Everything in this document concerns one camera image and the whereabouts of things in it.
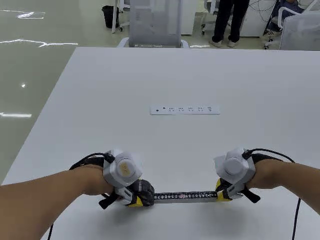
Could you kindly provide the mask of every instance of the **trash can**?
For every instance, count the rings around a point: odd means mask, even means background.
[[[112,19],[114,16],[114,6],[104,6],[102,7],[102,12],[104,14],[104,21],[105,21],[105,26],[108,29],[112,29]],[[119,8],[116,8],[116,24],[115,27],[119,27]]]

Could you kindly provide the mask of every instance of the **black ruler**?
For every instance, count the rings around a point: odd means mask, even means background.
[[[216,202],[217,198],[216,191],[156,192],[154,194],[154,203],[212,203]]]

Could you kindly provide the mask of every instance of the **white chair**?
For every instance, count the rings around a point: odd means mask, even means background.
[[[112,19],[112,33],[116,32],[116,19],[117,19],[117,5],[118,0],[114,0],[114,9],[113,9],[113,19]],[[119,2],[119,12],[129,12],[130,11],[130,0],[120,0]],[[121,23],[119,25],[119,31],[122,32],[125,26],[129,26],[130,21]]]
[[[273,17],[271,19],[271,22],[274,23],[274,24],[277,24],[278,27],[282,30],[282,29],[284,29],[284,22],[288,18],[288,17],[286,17],[285,19],[282,19],[282,15],[283,15],[284,11],[287,11],[287,12],[293,14],[294,16],[305,15],[305,14],[308,14],[308,13],[315,12],[315,11],[319,10],[320,9],[319,3],[320,3],[319,0],[313,0],[313,2],[302,13],[295,12],[295,11],[293,11],[293,10],[287,8],[287,7],[282,6],[279,9],[278,16]],[[281,36],[269,37],[268,42],[266,42],[264,44],[263,48],[265,50],[267,50],[267,49],[269,49],[270,45],[279,44],[280,43],[280,39],[281,39]]]
[[[279,49],[320,51],[320,11],[286,17]]]
[[[214,21],[207,21],[208,14],[214,15],[218,12],[220,0],[204,0],[204,9],[207,11],[201,19],[201,35],[205,35],[207,30],[212,30],[214,28]]]
[[[181,40],[182,0],[134,0],[130,5],[129,37],[121,40],[135,48],[189,48]]]

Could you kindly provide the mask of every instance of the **glossy floor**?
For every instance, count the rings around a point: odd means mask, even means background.
[[[106,0],[0,0],[0,183],[75,47],[115,47],[128,35],[128,27],[115,34],[106,29],[101,7],[107,4]],[[193,35],[183,37],[191,48],[212,47],[211,34],[200,34],[202,4],[199,0]],[[262,46],[259,38],[243,38],[237,48]]]

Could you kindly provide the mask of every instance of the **power outlet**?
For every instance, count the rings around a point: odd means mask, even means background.
[[[189,105],[168,106],[158,105],[150,107],[151,115],[219,115],[220,108],[217,105]]]

